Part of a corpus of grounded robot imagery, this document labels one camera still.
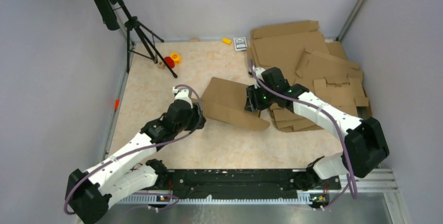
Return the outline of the cardboard box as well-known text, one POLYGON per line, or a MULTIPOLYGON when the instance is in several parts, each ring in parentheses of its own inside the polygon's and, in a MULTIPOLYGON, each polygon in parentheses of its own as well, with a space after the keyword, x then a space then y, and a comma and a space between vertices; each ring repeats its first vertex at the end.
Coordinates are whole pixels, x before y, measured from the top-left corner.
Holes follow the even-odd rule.
POLYGON ((268 129, 270 122, 261 119, 259 112, 245 110, 246 87, 235 81, 212 77, 201 96, 204 116, 251 131, 268 129))

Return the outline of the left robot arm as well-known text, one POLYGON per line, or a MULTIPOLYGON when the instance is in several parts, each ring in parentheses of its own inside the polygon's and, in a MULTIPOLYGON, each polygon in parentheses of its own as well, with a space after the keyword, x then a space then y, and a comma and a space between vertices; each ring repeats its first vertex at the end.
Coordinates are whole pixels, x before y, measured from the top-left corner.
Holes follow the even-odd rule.
POLYGON ((163 146, 180 140, 205 124, 200 103, 176 99, 161 117, 147 122, 139 132, 114 155, 68 178, 63 210, 77 215, 83 223, 98 222, 121 199, 145 187, 161 189, 167 184, 166 173, 157 165, 132 168, 155 154, 163 146))

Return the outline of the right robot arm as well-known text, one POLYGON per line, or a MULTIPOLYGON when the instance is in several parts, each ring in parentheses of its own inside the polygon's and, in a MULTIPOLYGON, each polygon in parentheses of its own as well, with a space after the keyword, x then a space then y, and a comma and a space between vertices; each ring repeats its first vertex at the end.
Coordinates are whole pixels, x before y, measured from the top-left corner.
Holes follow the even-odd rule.
POLYGON ((245 110, 259 112, 276 104, 302 116, 339 140, 342 152, 316 159, 308 165, 306 181, 321 188, 331 177, 347 175, 354 183, 366 177, 390 154, 380 122, 345 113, 323 101, 301 84, 290 85, 277 67, 250 67, 255 84, 246 88, 245 110))

